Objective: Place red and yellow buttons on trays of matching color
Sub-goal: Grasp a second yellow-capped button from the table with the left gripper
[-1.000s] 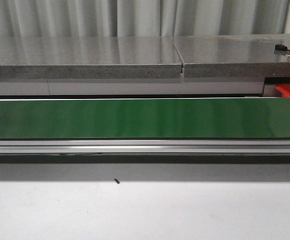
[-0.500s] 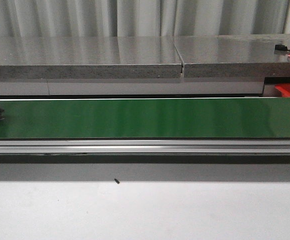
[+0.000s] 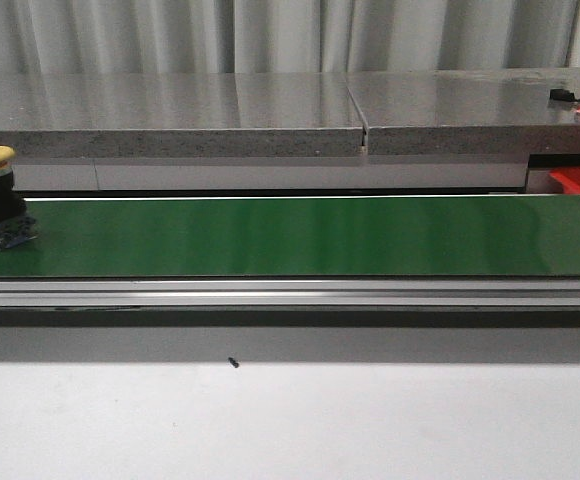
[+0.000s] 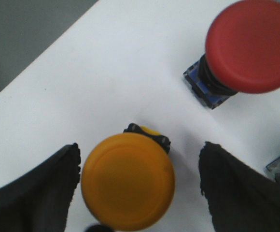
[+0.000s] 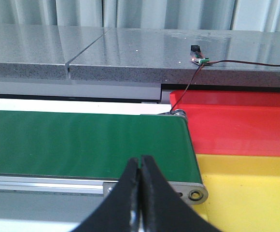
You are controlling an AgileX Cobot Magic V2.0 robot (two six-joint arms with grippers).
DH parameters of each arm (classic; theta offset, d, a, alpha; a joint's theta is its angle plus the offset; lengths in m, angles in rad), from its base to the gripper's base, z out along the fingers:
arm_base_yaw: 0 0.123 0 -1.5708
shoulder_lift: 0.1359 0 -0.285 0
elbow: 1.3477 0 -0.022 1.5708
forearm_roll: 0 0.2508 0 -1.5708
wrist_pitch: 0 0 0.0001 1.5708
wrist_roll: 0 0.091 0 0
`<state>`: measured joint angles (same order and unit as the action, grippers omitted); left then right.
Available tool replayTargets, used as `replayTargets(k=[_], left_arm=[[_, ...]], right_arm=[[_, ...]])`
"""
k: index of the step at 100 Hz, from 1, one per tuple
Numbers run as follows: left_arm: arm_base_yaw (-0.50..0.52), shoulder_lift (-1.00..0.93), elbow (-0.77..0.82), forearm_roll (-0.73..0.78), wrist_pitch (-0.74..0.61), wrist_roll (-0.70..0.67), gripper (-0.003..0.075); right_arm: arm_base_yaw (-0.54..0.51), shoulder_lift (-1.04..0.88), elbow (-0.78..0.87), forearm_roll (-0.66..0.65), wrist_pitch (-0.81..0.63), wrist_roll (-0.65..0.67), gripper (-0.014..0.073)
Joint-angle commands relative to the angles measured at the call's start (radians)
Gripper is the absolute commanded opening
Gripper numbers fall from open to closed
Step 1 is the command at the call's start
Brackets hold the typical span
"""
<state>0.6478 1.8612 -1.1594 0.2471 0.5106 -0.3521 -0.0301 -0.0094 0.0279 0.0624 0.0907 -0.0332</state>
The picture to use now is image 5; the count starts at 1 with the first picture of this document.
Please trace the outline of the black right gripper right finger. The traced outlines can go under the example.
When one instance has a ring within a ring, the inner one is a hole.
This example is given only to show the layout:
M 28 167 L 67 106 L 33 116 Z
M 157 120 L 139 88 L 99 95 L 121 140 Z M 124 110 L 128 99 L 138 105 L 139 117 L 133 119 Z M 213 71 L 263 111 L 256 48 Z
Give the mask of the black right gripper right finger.
M 152 156 L 142 156 L 140 205 L 145 232 L 218 232 L 169 185 Z

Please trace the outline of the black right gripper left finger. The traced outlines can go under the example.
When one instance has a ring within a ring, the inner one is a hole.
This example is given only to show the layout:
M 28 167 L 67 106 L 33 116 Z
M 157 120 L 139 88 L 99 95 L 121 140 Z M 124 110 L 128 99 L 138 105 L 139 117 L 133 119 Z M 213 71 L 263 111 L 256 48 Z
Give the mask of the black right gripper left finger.
M 140 228 L 139 187 L 139 161 L 131 158 L 113 190 L 73 231 L 137 232 Z

